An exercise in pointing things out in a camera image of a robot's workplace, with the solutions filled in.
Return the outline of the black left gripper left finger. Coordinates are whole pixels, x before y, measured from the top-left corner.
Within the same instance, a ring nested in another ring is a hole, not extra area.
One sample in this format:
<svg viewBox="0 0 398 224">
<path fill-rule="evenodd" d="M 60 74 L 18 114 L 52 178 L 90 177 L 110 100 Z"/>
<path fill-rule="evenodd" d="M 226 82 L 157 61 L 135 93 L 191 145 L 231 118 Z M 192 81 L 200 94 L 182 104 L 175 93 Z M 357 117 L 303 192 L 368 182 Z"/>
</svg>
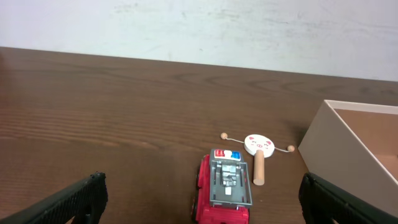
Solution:
<svg viewBox="0 0 398 224">
<path fill-rule="evenodd" d="M 106 175 L 95 172 L 65 189 L 1 220 L 1 224 L 97 224 L 106 209 Z"/>
</svg>

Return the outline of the red toy fire truck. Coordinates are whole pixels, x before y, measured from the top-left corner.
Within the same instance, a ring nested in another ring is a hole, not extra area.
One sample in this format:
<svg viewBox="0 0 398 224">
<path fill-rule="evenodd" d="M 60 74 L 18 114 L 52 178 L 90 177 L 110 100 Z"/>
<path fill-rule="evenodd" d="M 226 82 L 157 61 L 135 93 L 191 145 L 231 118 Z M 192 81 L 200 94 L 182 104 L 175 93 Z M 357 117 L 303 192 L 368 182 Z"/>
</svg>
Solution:
<svg viewBox="0 0 398 224">
<path fill-rule="evenodd" d="M 238 151 L 212 149 L 196 177 L 191 216 L 195 223 L 248 224 L 252 206 L 248 165 Z"/>
</svg>

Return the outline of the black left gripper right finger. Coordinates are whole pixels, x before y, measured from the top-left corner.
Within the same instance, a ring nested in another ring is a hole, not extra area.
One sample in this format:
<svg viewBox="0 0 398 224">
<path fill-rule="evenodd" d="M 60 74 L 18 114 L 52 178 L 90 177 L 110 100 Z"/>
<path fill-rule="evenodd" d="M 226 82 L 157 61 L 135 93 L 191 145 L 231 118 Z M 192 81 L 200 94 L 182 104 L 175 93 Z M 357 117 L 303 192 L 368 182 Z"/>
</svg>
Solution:
<svg viewBox="0 0 398 224">
<path fill-rule="evenodd" d="M 306 224 L 397 224 L 397 217 L 311 172 L 303 176 L 298 199 Z"/>
</svg>

